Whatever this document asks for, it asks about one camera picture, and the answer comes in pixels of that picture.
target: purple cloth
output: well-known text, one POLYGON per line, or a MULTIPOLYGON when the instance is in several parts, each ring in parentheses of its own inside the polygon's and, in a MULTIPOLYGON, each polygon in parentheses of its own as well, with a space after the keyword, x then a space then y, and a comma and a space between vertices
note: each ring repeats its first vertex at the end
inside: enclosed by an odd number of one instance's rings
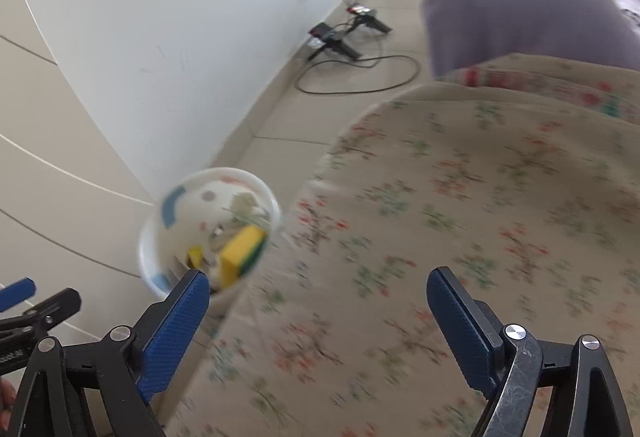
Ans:
POLYGON ((434 76, 512 52, 640 70, 640 0, 424 0, 434 76))

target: silver bolt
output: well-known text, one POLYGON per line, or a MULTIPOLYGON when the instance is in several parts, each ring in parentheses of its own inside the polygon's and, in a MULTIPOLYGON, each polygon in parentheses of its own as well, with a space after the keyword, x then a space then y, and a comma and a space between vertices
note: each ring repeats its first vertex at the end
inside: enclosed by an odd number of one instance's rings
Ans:
POLYGON ((582 337, 582 344, 590 351, 594 351, 600 347, 598 338, 596 338, 595 336, 591 336, 590 334, 586 334, 582 337))
POLYGON ((131 334, 131 329, 129 329, 129 327, 120 325, 120 327, 114 328, 109 333, 109 336, 113 341, 124 341, 130 336, 130 334, 131 334))
POLYGON ((40 343, 38 343, 38 350, 40 352, 49 352, 55 346, 56 342, 53 338, 44 338, 44 340, 40 340, 40 343))
POLYGON ((520 327, 519 325, 507 325, 504 332, 512 340, 522 340, 527 335, 527 331, 524 327, 520 327))

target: floral pattern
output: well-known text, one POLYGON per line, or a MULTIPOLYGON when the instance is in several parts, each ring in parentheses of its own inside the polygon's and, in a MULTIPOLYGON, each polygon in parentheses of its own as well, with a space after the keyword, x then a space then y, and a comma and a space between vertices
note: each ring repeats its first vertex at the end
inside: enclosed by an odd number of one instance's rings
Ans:
MULTIPOLYGON (((433 83, 341 134, 168 437, 468 437, 484 401, 426 303, 439 265, 503 322, 598 337, 640 432, 640 127, 623 101, 602 112, 607 96, 640 104, 640 78, 540 57, 493 65, 486 81, 519 92, 433 83)), ((527 437, 548 400, 541 389, 527 437)))

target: blue gripper pad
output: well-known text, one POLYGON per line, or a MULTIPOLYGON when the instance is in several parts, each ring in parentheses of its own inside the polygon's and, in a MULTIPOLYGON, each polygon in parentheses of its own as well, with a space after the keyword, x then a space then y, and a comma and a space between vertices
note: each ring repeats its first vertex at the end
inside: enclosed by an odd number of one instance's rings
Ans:
POLYGON ((0 312, 24 302, 36 294, 36 285, 31 278, 23 278, 0 290, 0 312))
POLYGON ((427 302, 466 383, 470 388, 481 391, 486 399, 491 399, 499 384, 496 363, 502 356, 495 354, 503 352, 500 335, 489 325, 474 300, 447 267, 434 269, 429 274, 427 302), (458 291, 454 290, 452 283, 458 286, 458 291), (466 295, 466 305, 460 298, 462 295, 466 295), (486 322, 482 323, 482 328, 477 323, 478 317, 481 322, 486 322))
POLYGON ((198 273, 146 346, 137 381, 145 403, 166 390, 209 306, 209 280, 198 273))

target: bed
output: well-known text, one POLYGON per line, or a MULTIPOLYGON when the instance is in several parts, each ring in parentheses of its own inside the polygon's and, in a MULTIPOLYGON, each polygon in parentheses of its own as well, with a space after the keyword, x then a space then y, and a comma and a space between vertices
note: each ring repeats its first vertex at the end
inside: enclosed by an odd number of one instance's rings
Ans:
POLYGON ((433 74, 511 52, 640 70, 640 0, 424 0, 433 74))
POLYGON ((470 435, 482 397, 425 302, 440 265, 537 338, 599 337, 638 431, 638 76, 510 55, 367 110, 319 160, 167 435, 470 435))

